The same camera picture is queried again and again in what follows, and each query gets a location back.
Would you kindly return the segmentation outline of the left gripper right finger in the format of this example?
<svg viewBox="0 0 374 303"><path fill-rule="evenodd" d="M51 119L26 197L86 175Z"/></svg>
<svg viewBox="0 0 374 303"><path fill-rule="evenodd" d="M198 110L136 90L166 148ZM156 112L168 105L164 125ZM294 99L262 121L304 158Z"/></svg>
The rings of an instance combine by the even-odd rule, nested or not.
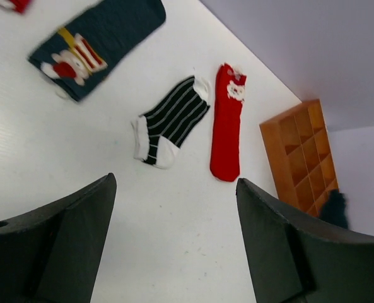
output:
<svg viewBox="0 0 374 303"><path fill-rule="evenodd" d="M257 302L374 302L374 236L326 223L244 178L236 196Z"/></svg>

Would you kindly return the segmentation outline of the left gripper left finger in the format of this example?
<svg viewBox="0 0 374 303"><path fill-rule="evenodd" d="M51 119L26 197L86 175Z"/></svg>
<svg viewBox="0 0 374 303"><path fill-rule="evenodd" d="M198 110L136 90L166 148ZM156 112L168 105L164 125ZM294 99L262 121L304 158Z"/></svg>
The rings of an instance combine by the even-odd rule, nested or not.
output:
<svg viewBox="0 0 374 303"><path fill-rule="evenodd" d="M112 173L0 221L0 302L90 302L115 203Z"/></svg>

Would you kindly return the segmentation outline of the plain navy ankle sock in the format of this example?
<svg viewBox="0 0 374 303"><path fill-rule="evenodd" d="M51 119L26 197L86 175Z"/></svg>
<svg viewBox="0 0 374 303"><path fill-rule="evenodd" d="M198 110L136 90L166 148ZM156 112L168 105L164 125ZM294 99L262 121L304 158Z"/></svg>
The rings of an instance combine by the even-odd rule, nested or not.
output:
<svg viewBox="0 0 374 303"><path fill-rule="evenodd" d="M348 230L346 198L338 189L329 192L329 197L320 210L318 218L324 222Z"/></svg>

